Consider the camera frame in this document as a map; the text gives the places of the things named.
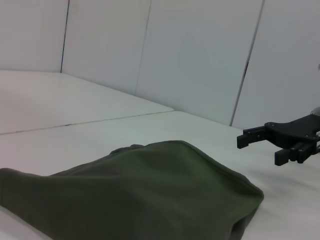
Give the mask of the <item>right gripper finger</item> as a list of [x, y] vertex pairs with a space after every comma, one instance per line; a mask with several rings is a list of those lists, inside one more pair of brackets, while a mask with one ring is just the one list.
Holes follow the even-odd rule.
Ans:
[[269, 137], [270, 130], [265, 126], [244, 129], [242, 135], [239, 135], [236, 139], [237, 148], [246, 148], [249, 144], [268, 140]]
[[296, 145], [274, 153], [274, 164], [283, 166], [289, 161], [303, 164], [310, 156], [316, 154], [316, 143], [299, 142]]

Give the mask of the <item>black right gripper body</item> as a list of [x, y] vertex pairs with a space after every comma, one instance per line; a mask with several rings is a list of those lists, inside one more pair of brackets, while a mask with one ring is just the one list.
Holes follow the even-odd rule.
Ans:
[[282, 149], [290, 149], [298, 143], [317, 144], [320, 137], [320, 117], [310, 114], [287, 123], [268, 122], [264, 124], [266, 140]]

